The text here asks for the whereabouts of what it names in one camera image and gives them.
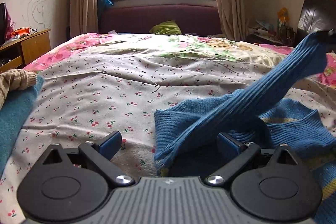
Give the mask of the blue knit sweater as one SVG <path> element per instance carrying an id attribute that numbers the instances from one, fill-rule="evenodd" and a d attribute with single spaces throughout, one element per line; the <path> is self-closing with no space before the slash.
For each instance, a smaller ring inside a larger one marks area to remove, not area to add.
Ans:
<path id="1" fill-rule="evenodd" d="M 264 77 L 223 102 L 157 110 L 155 166 L 175 174 L 151 184 L 154 223 L 335 223 L 335 136 L 317 110 L 286 98 L 299 80 L 323 72 L 315 33 Z M 245 150 L 225 161 L 217 136 Z M 315 170 L 305 160 L 318 164 Z"/>

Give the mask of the dark wooden headboard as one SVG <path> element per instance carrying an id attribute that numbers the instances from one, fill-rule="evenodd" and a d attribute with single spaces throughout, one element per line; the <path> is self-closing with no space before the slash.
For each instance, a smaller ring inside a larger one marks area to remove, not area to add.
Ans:
<path id="1" fill-rule="evenodd" d="M 336 0 L 304 0 L 298 20 L 294 46 L 312 32 L 332 31 L 332 41 L 327 51 L 335 52 L 335 4 Z"/>

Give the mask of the cluttered nightstand items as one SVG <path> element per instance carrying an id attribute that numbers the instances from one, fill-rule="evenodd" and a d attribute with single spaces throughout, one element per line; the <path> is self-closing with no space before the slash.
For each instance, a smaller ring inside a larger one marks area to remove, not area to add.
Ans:
<path id="1" fill-rule="evenodd" d="M 289 46 L 294 44 L 295 32 L 289 26 L 288 9 L 283 7 L 277 12 L 277 24 L 256 20 L 256 26 L 248 29 L 246 41 L 251 44 L 268 44 L 272 46 Z"/>

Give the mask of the cherry print white sheet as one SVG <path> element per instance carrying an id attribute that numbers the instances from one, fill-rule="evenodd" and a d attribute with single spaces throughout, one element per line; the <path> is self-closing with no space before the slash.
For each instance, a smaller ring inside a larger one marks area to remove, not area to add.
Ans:
<path id="1" fill-rule="evenodd" d="M 233 60 L 83 52 L 42 67 L 44 83 L 1 174 L 1 223 L 25 219 L 17 188 L 50 144 L 75 147 L 118 130 L 114 162 L 134 177 L 154 175 L 155 110 L 230 94 L 282 59 L 272 51 Z"/>

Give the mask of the pink floral quilt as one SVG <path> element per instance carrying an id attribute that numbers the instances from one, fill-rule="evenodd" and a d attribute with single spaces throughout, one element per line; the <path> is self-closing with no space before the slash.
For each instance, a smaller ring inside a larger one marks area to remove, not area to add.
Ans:
<path id="1" fill-rule="evenodd" d="M 231 42 L 227 39 L 207 37 L 201 38 L 192 35 L 108 35 L 91 33 L 76 36 L 70 41 L 61 44 L 60 46 L 54 48 L 53 50 L 49 51 L 45 55 L 42 55 L 38 59 L 34 60 L 32 63 L 27 65 L 26 70 L 35 72 L 38 76 L 42 67 L 50 67 L 54 63 L 58 63 L 59 61 L 65 60 L 69 57 L 78 55 L 83 52 L 112 55 L 143 54 L 161 57 L 167 57 L 168 55 L 172 55 L 174 57 L 210 57 L 212 59 L 233 60 L 238 57 L 262 53 L 263 51 L 275 52 L 268 48 L 246 42 Z M 280 66 L 282 64 L 282 61 L 274 67 Z M 252 84 L 257 83 L 264 77 L 269 77 L 274 67 Z M 232 95 L 238 94 L 238 92 L 248 88 L 252 84 L 249 84 L 242 89 L 236 89 L 230 94 L 224 94 L 223 96 L 218 97 L 215 100 L 212 100 L 210 98 L 203 98 L 201 100 L 184 100 L 179 104 L 170 107 L 170 109 L 176 109 L 178 107 L 181 107 L 185 101 L 189 101 L 191 103 L 209 102 L 217 104 L 225 101 Z"/>

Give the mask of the teal folded towel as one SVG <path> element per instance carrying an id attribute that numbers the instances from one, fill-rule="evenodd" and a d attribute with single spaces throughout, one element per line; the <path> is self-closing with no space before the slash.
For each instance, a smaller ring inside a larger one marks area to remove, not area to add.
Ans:
<path id="1" fill-rule="evenodd" d="M 31 113 L 44 83 L 37 76 L 37 82 L 25 90 L 10 91 L 1 108 L 1 174 L 11 155 L 20 130 Z"/>

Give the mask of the beige striped knit sweater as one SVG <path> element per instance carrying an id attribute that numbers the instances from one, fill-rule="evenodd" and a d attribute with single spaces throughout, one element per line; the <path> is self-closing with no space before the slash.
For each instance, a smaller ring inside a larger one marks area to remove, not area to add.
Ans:
<path id="1" fill-rule="evenodd" d="M 13 90 L 25 90 L 37 83 L 35 72 L 25 71 L 24 69 L 10 69 L 1 73 L 1 98 L 0 106 L 5 103 L 7 95 Z"/>

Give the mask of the maroon sofa bench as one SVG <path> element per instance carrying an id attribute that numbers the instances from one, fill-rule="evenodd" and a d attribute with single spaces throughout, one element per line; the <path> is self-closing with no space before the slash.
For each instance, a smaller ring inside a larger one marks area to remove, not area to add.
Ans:
<path id="1" fill-rule="evenodd" d="M 101 15 L 99 32 L 106 34 L 114 30 L 118 33 L 148 34 L 153 26 L 171 20 L 183 34 L 207 36 L 222 33 L 218 9 L 194 5 L 110 8 Z"/>

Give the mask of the wooden tv cabinet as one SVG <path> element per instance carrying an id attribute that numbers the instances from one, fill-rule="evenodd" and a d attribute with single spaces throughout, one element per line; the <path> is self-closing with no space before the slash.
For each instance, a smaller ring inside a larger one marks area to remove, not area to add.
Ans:
<path id="1" fill-rule="evenodd" d="M 51 50 L 50 29 L 25 36 L 1 46 L 1 73 L 24 68 Z"/>

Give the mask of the green cloth bundle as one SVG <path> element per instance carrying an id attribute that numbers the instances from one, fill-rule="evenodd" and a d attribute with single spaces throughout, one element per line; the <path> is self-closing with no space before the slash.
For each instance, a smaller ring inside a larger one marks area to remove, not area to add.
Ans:
<path id="1" fill-rule="evenodd" d="M 181 29 L 176 24 L 175 21 L 169 20 L 162 22 L 153 26 L 150 31 L 150 34 L 157 34 L 157 35 L 181 35 Z"/>

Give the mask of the orange red cloth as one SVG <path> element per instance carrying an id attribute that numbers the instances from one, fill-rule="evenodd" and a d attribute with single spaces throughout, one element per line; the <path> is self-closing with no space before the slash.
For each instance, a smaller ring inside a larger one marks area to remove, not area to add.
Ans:
<path id="1" fill-rule="evenodd" d="M 11 32 L 11 38 L 20 39 L 30 34 L 29 27 L 22 27 Z"/>

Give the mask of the blue plastic bag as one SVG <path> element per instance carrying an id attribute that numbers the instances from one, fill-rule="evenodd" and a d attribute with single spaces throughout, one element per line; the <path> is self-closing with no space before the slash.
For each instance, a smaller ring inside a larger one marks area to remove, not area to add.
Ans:
<path id="1" fill-rule="evenodd" d="M 112 0 L 97 0 L 97 16 L 101 17 L 102 13 L 113 6 Z"/>

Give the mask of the black television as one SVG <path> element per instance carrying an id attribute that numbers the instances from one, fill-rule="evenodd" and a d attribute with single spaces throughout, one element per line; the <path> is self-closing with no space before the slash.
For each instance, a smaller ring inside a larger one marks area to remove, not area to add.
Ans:
<path id="1" fill-rule="evenodd" d="M 0 4 L 0 46 L 5 43 L 7 29 L 7 8 L 6 3 Z"/>

